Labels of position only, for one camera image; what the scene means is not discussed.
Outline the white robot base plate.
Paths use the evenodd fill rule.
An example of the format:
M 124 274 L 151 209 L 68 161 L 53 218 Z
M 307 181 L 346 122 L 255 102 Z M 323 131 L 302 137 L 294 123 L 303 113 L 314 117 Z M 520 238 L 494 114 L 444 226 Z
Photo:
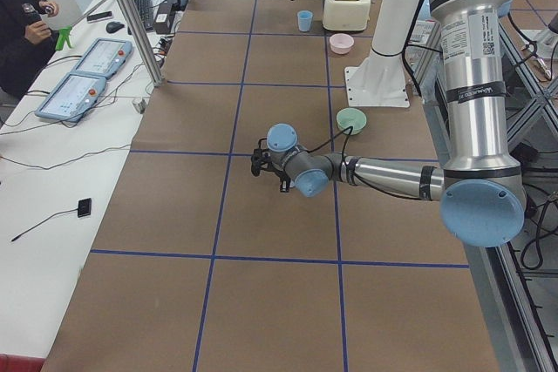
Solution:
M 410 106 L 401 65 L 393 69 L 350 66 L 344 69 L 344 78 L 349 107 Z

